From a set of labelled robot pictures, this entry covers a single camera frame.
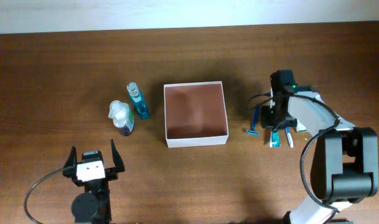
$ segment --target open cardboard box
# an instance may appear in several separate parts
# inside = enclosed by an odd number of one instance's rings
[[[168,147],[225,144],[228,121],[222,82],[164,85]]]

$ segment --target spray bottle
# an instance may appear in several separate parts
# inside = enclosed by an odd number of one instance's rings
[[[134,129],[135,118],[127,103],[114,100],[110,103],[109,118],[113,119],[113,124],[119,129],[123,136],[129,136]]]
[[[131,101],[134,103],[135,110],[141,119],[149,118],[149,110],[146,106],[144,95],[139,90],[136,83],[130,83],[127,85],[127,90]]]

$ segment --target wooden table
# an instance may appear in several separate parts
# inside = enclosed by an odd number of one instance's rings
[[[110,183],[115,223],[281,218],[306,196],[299,156],[309,135],[293,133],[291,149],[281,133],[283,146],[270,149],[268,133],[243,133],[247,99],[268,91],[281,68],[379,136],[379,22],[0,35],[0,223],[30,223],[27,190],[61,168],[72,145],[79,155],[102,151],[112,166],[112,138],[126,164]],[[214,80],[225,91],[227,144],[168,149],[163,84]],[[151,118],[137,118],[126,138],[108,112],[111,101],[129,101],[129,82],[142,89]],[[35,189],[29,210],[44,223],[73,223],[81,192],[58,175]],[[337,218],[379,223],[379,192]]]

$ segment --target black cable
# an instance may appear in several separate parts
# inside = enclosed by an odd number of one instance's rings
[[[315,99],[315,98],[312,98],[312,97],[309,97],[309,96],[302,96],[302,95],[295,95],[295,94],[284,94],[284,95],[276,95],[276,96],[273,96],[267,100],[264,100],[262,101],[261,103],[257,104],[254,108],[258,107],[258,106],[261,106],[267,102],[269,102],[270,100],[274,100],[274,99],[277,99],[277,98],[289,98],[289,97],[296,97],[296,98],[302,98],[302,99],[307,99],[307,100],[311,100],[313,103],[317,103],[321,106],[323,106],[332,116],[333,118],[335,119],[334,121],[334,124],[326,129],[323,129],[323,130],[320,130],[318,134],[316,134],[314,137],[312,137],[306,144],[306,146],[304,147],[304,149],[302,150],[301,152],[301,158],[300,158],[300,175],[301,175],[301,181],[302,181],[302,184],[304,186],[304,188],[306,189],[306,192],[308,193],[308,196],[310,196],[310,198],[316,203],[318,204],[319,206],[321,207],[324,207],[324,208],[328,208],[328,209],[331,209],[333,210],[335,213],[339,213],[339,209],[333,207],[333,206],[330,206],[330,205],[325,205],[323,204],[322,202],[319,201],[319,199],[311,192],[311,190],[309,189],[309,186],[307,184],[307,180],[306,180],[306,175],[305,175],[305,172],[304,172],[304,160],[305,160],[305,157],[306,157],[306,154],[307,154],[307,151],[309,149],[309,146],[319,137],[321,137],[322,135],[324,135],[325,133],[328,133],[329,131],[335,129],[339,124],[340,124],[340,118],[339,116],[334,113],[334,111],[329,108],[326,104],[324,104],[323,102]]]
[[[75,166],[70,166],[70,167],[66,167],[66,168],[62,168],[62,169],[59,169],[59,170],[56,170],[48,175],[46,175],[45,177],[41,178],[39,181],[37,181],[31,188],[30,190],[27,192],[26,194],[26,197],[25,197],[25,201],[23,203],[23,208],[25,210],[25,213],[27,215],[27,217],[29,217],[30,220],[32,220],[34,223],[36,224],[43,224],[39,221],[37,221],[30,213],[29,211],[27,210],[27,199],[29,199],[29,196],[30,194],[32,193],[32,191],[35,189],[36,186],[38,186],[41,182],[45,181],[46,179],[48,179],[49,177],[55,175],[55,174],[58,174],[60,172],[63,172],[63,171],[66,171],[66,170],[69,170],[69,169],[72,169],[74,168]]]
[[[333,220],[334,216],[337,214],[336,211],[333,211],[332,214],[330,215],[330,217],[324,222],[324,224],[327,224],[329,223],[330,221]]]
[[[246,110],[253,110],[253,109],[255,109],[256,107],[252,107],[252,108],[249,109],[249,103],[251,102],[252,99],[260,97],[260,96],[271,96],[271,92],[257,94],[257,95],[254,95],[254,96],[250,97],[250,99],[247,101],[247,104],[246,104]]]
[[[273,129],[272,129],[272,133],[274,133],[279,127],[280,125],[282,125],[284,123],[284,120],[281,121],[278,125],[276,125]]]

